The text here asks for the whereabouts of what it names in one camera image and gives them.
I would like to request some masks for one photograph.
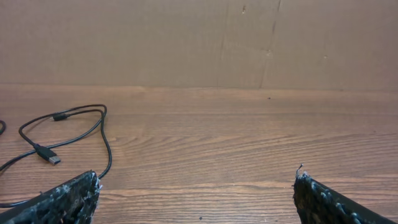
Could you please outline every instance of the wooden table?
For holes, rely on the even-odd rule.
[[[113,166],[95,223],[300,223],[295,170],[398,222],[398,93],[0,85],[0,163],[31,150],[23,123],[104,103]],[[48,145],[85,132],[84,114],[27,129]],[[99,132],[29,156],[0,176],[0,201],[33,197],[107,157]]]

